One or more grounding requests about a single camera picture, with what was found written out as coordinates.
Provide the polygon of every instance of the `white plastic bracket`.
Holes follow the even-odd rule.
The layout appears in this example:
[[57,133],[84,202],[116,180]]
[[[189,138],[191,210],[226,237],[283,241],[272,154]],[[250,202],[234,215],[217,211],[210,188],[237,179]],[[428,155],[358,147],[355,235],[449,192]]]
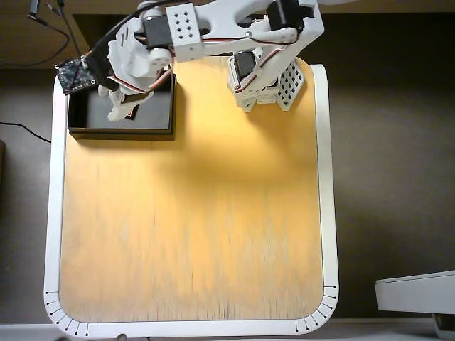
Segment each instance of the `white plastic bracket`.
[[304,73],[294,60],[279,79],[277,103],[284,112],[289,111],[304,82]]
[[203,57],[203,44],[194,5],[166,7],[166,13],[177,61],[185,62]]
[[[135,87],[147,91],[166,65],[172,63],[172,55],[165,48],[148,51],[136,40],[134,32],[142,29],[138,18],[129,20],[117,32],[116,39],[108,43],[109,54],[115,75]],[[134,90],[122,86],[124,94],[136,94]]]

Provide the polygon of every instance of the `dark floor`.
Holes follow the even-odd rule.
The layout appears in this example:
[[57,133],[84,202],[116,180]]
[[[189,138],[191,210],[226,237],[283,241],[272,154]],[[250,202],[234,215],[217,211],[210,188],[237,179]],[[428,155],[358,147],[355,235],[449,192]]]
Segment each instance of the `dark floor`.
[[[302,57],[331,93],[340,301],[380,313],[376,279],[455,269],[455,15],[326,16]],[[50,137],[52,72],[0,72],[0,120]],[[0,323],[47,323],[42,303],[50,147],[16,127],[0,202]]]

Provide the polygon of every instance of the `white frame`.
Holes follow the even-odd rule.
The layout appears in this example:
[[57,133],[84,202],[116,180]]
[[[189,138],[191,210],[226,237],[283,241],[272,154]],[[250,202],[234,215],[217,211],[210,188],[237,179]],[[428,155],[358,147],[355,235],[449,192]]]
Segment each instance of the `white frame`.
[[336,251],[335,207],[327,75],[322,65],[311,65],[316,100],[316,138],[318,149],[323,297],[319,307],[305,318],[296,320],[216,320],[137,323],[84,323],[71,318],[59,301],[60,245],[65,178],[65,145],[68,98],[58,79],[54,83],[52,149],[48,232],[45,251],[44,302],[49,318],[63,332],[83,338],[127,337],[208,337],[300,335],[319,329],[332,315],[338,302],[338,259]]
[[379,310],[455,314],[455,271],[376,281]]

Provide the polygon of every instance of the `white object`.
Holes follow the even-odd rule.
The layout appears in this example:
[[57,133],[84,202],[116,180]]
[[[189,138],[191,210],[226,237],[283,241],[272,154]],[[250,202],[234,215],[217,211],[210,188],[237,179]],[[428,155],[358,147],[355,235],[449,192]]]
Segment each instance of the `white object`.
[[122,103],[121,99],[121,92],[119,90],[117,91],[109,91],[109,98],[111,99],[111,102],[113,103],[113,107],[109,115],[107,115],[107,119],[109,121],[119,121],[120,119],[124,118],[124,113],[130,113],[137,105],[140,105],[144,103],[146,100],[148,100],[150,97],[154,95],[154,92],[150,92],[145,98],[137,100],[137,101],[131,101],[127,103]]
[[166,8],[169,28],[177,61],[186,62],[204,56],[194,5],[183,4]]
[[[250,14],[267,9],[272,2],[273,0],[215,0],[203,6],[195,7],[189,3],[166,8],[173,52],[179,62],[261,48],[262,55],[257,59],[254,70],[243,80],[237,79],[231,60],[227,65],[230,68],[228,82],[237,106],[246,112],[256,102],[277,102],[282,110],[290,109],[304,80],[298,81],[292,89],[289,88],[289,94],[286,95],[279,94],[278,87],[270,86],[277,80],[284,82],[287,79],[280,75],[289,67],[295,67],[296,56],[324,30],[317,0],[299,0],[300,6],[311,7],[314,13],[312,18],[302,19],[302,32],[297,32],[295,28],[271,30],[268,18],[254,22],[249,28],[237,24]],[[167,49],[148,51],[134,37],[134,33],[143,32],[142,20],[153,20],[160,13],[154,9],[153,16],[131,19],[119,29],[116,40],[109,42],[108,58],[115,73],[112,80],[120,84],[120,91],[126,95],[146,92],[147,85],[154,83],[163,67],[171,63],[171,54]],[[201,36],[202,28],[210,32]],[[155,50],[168,55],[162,56]],[[110,115],[111,117],[121,119],[130,111],[122,103],[114,103],[114,106],[118,114]]]
[[321,215],[323,297],[306,317],[296,320],[216,320],[137,323],[84,323],[74,320],[59,300],[60,248],[65,177],[65,142],[68,98],[55,80],[50,154],[48,231],[45,253],[44,300],[49,318],[63,332],[90,339],[116,337],[205,337],[248,335],[298,335],[319,329],[333,314],[338,302],[338,260],[336,253],[335,209],[331,158],[330,120],[326,71],[312,65],[316,100],[318,180]]
[[[318,331],[313,341],[432,341],[437,338],[429,336],[432,331],[431,318],[398,318],[398,319],[331,319]],[[2,341],[50,341],[66,336],[56,325],[0,325]],[[243,339],[245,341],[289,341],[289,338]]]
[[[455,315],[455,271],[376,281],[379,310]],[[441,330],[434,315],[438,336],[455,339],[455,330]]]
[[[150,4],[155,4],[157,1],[158,0],[143,1],[137,6],[137,9],[141,9]],[[141,19],[143,19],[143,18],[153,18],[153,17],[157,17],[157,16],[163,16],[159,7],[155,7],[154,9],[149,9],[148,11],[142,12],[139,17]]]

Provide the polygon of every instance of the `black box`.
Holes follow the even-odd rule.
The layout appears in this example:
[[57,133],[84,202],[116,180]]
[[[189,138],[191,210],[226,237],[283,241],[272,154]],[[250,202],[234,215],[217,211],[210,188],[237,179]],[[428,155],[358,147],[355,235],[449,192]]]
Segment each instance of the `black box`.
[[92,140],[174,140],[174,94],[176,76],[139,105],[134,120],[107,120],[112,103],[109,96],[99,97],[97,88],[70,95],[68,130],[76,139]]
[[267,15],[273,31],[293,27],[302,32],[304,18],[314,18],[314,10],[310,6],[300,6],[298,0],[275,0],[267,7]]
[[145,20],[144,32],[147,38],[148,50],[153,48],[168,48],[170,45],[173,45],[167,16]]

